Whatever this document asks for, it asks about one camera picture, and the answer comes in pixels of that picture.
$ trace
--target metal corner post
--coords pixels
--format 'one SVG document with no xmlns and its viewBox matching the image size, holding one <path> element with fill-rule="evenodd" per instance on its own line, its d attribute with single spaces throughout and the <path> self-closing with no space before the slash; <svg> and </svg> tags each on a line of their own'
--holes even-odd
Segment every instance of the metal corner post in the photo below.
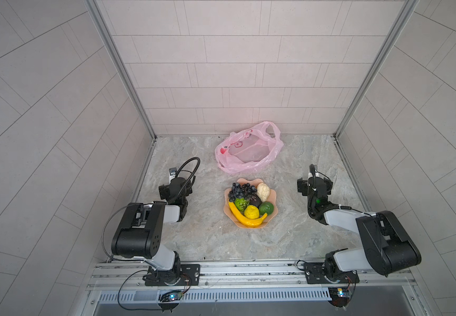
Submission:
<svg viewBox="0 0 456 316">
<path fill-rule="evenodd" d="M 151 123 L 149 122 L 149 119 L 143 110 L 142 103 L 140 99 L 138 98 L 138 95 L 135 91 L 135 87 L 131 83 L 130 76 L 128 75 L 128 72 L 126 71 L 126 68 L 124 67 L 124 63 L 121 59 L 121 56 L 119 55 L 116 45 L 114 44 L 114 41 L 112 40 L 112 37 L 110 35 L 109 29 L 107 28 L 105 21 L 100 14 L 98 5 L 96 3 L 96 0 L 84 0 L 86 4 L 86 8 L 90 14 L 90 16 L 93 19 L 93 22 L 98 29 L 98 33 L 100 34 L 100 37 L 102 38 L 102 41 L 107 48 L 107 51 L 109 52 L 109 56 L 111 57 L 112 61 L 114 62 L 114 65 L 116 66 L 117 72 L 121 76 L 121 80 L 123 81 L 124 87 L 126 88 L 126 91 L 128 92 L 128 95 L 130 96 L 133 104 L 135 104 L 135 107 L 137 109 L 138 114 L 142 118 L 147 130 L 149 131 L 149 134 L 153 138 L 153 142 L 156 140 L 156 133 L 153 130 L 153 127 Z"/>
<path fill-rule="evenodd" d="M 363 82 L 361 83 L 358 91 L 356 92 L 356 95 L 354 96 L 351 105 L 347 109 L 347 112 L 345 113 L 342 122 L 340 122 L 337 131 L 334 133 L 336 139 L 338 139 L 345 131 L 347 123 L 349 123 L 349 120 L 354 115 L 354 112 L 358 108 L 358 105 L 361 103 L 361 100 L 363 99 L 365 93 L 368 91 L 368 88 L 370 87 L 373 79 L 379 72 L 379 69 L 382 67 L 384 60 L 389 55 L 391 48 L 393 48 L 393 46 L 395 45 L 398 36 L 400 36 L 400 33 L 405 27 L 405 24 L 407 24 L 407 21 L 410 19 L 410 16 L 414 12 L 414 8 L 418 2 L 419 0 L 406 0 L 402 8 L 400 9 L 400 12 L 396 17 L 395 22 L 391 26 L 391 29 L 389 30 L 389 33 L 386 36 L 383 45 L 379 49 L 379 52 L 377 53 L 375 60 L 373 61 L 368 72 L 366 73 L 366 76 L 363 79 Z"/>
</svg>

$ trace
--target side wall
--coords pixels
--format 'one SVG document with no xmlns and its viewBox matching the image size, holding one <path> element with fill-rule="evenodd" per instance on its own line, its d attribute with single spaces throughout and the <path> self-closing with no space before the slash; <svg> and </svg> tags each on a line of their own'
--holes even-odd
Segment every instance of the side wall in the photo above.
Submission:
<svg viewBox="0 0 456 316">
<path fill-rule="evenodd" d="M 98 0 L 159 135 L 331 134 L 402 1 Z"/>
<path fill-rule="evenodd" d="M 0 0 L 0 315 L 67 315 L 150 143 L 82 0 Z"/>
<path fill-rule="evenodd" d="M 421 0 L 339 141 L 420 249 L 433 314 L 456 313 L 456 0 Z"/>
</svg>

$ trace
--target banana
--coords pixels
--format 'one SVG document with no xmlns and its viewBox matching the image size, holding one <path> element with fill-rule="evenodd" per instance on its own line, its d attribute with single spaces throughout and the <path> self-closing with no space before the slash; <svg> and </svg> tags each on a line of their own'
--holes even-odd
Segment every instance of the banana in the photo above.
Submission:
<svg viewBox="0 0 456 316">
<path fill-rule="evenodd" d="M 265 218 L 268 216 L 268 214 L 265 213 L 262 217 L 260 217 L 258 219 L 249 219 L 249 218 L 246 218 L 245 216 L 243 216 L 238 211 L 237 207 L 235 206 L 235 204 L 233 202 L 228 202 L 228 205 L 229 205 L 231 212 L 233 213 L 233 215 L 235 215 L 235 217 L 238 219 L 238 221 L 247 227 L 258 227 L 259 225 L 261 225 L 263 220 L 265 220 Z"/>
</svg>

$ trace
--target peach-colored bowl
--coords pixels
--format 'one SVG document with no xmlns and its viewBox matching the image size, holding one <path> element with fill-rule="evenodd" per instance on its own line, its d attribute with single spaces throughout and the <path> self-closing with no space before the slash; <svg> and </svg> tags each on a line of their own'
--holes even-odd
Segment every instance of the peach-colored bowl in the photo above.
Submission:
<svg viewBox="0 0 456 316">
<path fill-rule="evenodd" d="M 252 180 L 252 181 L 248 181 L 248 180 L 245 180 L 243 178 L 240 178 L 237 180 L 238 183 L 240 183 L 241 185 L 243 185 L 244 183 L 247 183 L 249 182 L 251 186 L 258 186 L 258 184 L 262 183 L 263 180 L 261 179 L 255 179 L 255 180 Z M 266 224 L 268 224 L 269 221 L 272 220 L 272 218 L 275 217 L 275 215 L 277 215 L 277 213 L 279 212 L 279 210 L 277 209 L 277 205 L 275 204 L 275 198 L 277 197 L 276 193 L 274 190 L 270 189 L 270 195 L 268 196 L 268 199 L 267 201 L 272 203 L 273 204 L 273 213 L 269 216 L 267 216 L 265 218 L 265 220 L 263 220 L 263 222 L 261 223 L 261 225 L 259 225 L 258 227 L 247 227 L 245 225 L 243 225 L 242 223 L 240 223 L 238 221 L 238 219 L 235 217 L 235 215 L 233 215 L 233 213 L 231 212 L 231 209 L 229 208 L 229 205 L 228 205 L 228 193 L 231 191 L 231 188 L 230 189 L 226 189 L 224 191 L 224 199 L 225 199 L 225 204 L 224 204 L 224 213 L 233 221 L 233 223 L 235 223 L 235 225 L 237 225 L 238 227 L 240 228 L 248 228 L 248 229 L 256 229 L 256 228 L 263 228 L 266 226 Z"/>
</svg>

